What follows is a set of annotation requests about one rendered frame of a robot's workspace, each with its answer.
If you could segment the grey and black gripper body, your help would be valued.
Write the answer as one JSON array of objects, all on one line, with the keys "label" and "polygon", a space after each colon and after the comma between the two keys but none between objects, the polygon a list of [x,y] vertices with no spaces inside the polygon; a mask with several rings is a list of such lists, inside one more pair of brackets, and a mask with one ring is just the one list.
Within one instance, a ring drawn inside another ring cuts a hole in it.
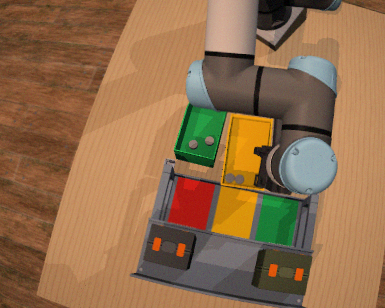
[{"label": "grey and black gripper body", "polygon": [[266,158],[268,157],[268,154],[271,152],[271,150],[272,150],[272,146],[262,145],[261,152],[260,152],[261,162],[260,162],[259,172],[258,174],[255,174],[253,185],[258,188],[267,189],[270,192],[291,195],[290,190],[275,184],[266,172],[266,167],[265,167],[265,163],[267,160]]}]

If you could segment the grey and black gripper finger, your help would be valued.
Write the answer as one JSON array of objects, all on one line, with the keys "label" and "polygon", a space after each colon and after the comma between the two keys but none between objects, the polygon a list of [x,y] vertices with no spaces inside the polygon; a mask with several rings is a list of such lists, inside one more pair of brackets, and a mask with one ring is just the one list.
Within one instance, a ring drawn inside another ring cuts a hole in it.
[{"label": "grey and black gripper finger", "polygon": [[255,147],[254,148],[254,154],[257,155],[257,156],[260,156],[261,148],[262,147]]}]

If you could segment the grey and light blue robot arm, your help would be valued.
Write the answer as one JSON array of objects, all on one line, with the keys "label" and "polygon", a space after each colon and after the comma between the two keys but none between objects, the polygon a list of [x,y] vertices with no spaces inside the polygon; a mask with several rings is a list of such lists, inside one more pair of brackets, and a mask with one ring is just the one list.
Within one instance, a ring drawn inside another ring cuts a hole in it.
[{"label": "grey and light blue robot arm", "polygon": [[186,78],[194,107],[274,119],[267,173],[296,194],[321,193],[336,177],[337,70],[316,56],[294,57],[287,69],[254,65],[257,28],[281,28],[292,7],[335,11],[341,2],[208,0],[204,59],[190,65]]}]

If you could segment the grey metal shelf rack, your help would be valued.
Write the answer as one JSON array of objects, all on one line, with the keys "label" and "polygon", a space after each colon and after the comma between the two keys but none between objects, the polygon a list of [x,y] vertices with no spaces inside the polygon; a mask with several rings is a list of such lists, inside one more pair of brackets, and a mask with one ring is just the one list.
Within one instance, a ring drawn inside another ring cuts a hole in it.
[{"label": "grey metal shelf rack", "polygon": [[[223,186],[218,181],[175,173],[174,159],[165,158],[163,165],[137,270],[130,276],[230,300],[306,308],[302,306],[304,295],[259,289],[251,284],[259,250],[312,256],[319,193],[303,199]],[[152,224],[196,235],[190,269],[143,260]]]}]

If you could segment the green bin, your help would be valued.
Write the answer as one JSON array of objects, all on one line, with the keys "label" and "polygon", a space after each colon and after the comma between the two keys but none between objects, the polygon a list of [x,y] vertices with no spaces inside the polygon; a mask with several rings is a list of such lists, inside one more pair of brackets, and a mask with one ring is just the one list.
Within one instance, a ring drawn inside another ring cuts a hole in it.
[{"label": "green bin", "polygon": [[[176,159],[213,168],[224,128],[225,115],[226,112],[198,108],[189,103],[174,147]],[[208,136],[214,138],[212,146],[205,144]],[[198,147],[194,150],[189,147],[191,140],[198,142]]]}]

